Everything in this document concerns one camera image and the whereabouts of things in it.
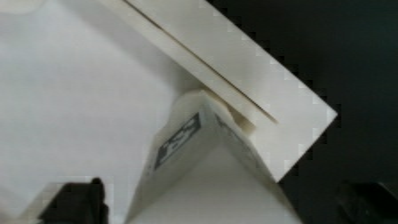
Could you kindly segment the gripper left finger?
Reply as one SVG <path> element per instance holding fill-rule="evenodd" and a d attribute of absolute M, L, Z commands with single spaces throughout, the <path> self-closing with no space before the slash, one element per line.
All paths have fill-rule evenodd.
<path fill-rule="evenodd" d="M 89 183 L 66 183 L 45 211 L 43 224 L 109 224 L 105 185 L 100 178 Z"/>

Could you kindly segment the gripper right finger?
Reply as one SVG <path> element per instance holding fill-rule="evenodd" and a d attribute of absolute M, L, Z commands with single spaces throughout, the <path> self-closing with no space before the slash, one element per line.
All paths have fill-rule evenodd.
<path fill-rule="evenodd" d="M 344 182 L 336 199 L 338 224 L 398 224 L 397 182 Z"/>

